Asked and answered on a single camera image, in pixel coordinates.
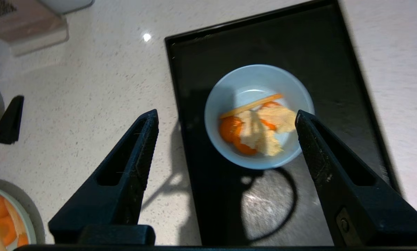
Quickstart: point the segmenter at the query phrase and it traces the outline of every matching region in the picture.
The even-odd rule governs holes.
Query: white bowl
[[[21,204],[15,200],[15,198],[11,197],[8,193],[2,191],[0,189],[0,195],[3,196],[6,200],[8,200],[16,209],[17,213],[19,214],[22,223],[25,227],[25,232],[27,233],[27,239],[29,241],[29,244],[36,244],[37,239],[35,236],[35,230],[33,229],[32,221],[30,220],[30,217],[28,213],[24,210],[24,208],[21,206]],[[17,248],[18,243],[18,237],[9,245],[6,246],[7,251],[12,251]]]
[[[226,143],[219,134],[221,114],[261,98],[281,93],[276,102],[294,112],[304,110],[314,114],[314,105],[303,84],[286,70],[271,65],[248,65],[231,71],[213,87],[205,104],[205,129],[213,146],[229,161],[251,169],[281,167],[301,153],[296,131],[277,135],[284,151],[276,156],[261,153],[247,156]]]

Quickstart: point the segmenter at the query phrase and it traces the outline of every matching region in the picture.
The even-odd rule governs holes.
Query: black tray
[[[288,70],[316,115],[398,191],[339,4],[317,0],[165,38],[203,245],[333,245],[302,155],[259,171],[211,144],[204,108],[238,67]]]

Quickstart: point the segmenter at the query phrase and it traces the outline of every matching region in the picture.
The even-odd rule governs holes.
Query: white countertop
[[[156,108],[160,134],[139,223],[154,227],[156,244],[200,244],[163,39],[298,2],[96,0],[67,15],[66,43],[12,58],[0,42],[4,102],[25,96],[19,141],[0,144],[0,179],[32,199],[46,242],[52,216],[137,116]],[[417,210],[417,1],[342,6],[404,196]]]

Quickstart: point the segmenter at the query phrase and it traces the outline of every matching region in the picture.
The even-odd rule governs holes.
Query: speckled countertop
[[[49,219],[137,116],[156,108],[160,134],[139,222],[154,227],[157,244],[199,244],[163,39],[298,2],[96,0],[67,15],[66,43],[12,58],[0,42],[3,101],[25,96],[19,141],[0,144],[0,180],[31,198],[19,199],[38,209],[46,242]],[[343,10],[404,196],[417,209],[417,1],[347,0]]]

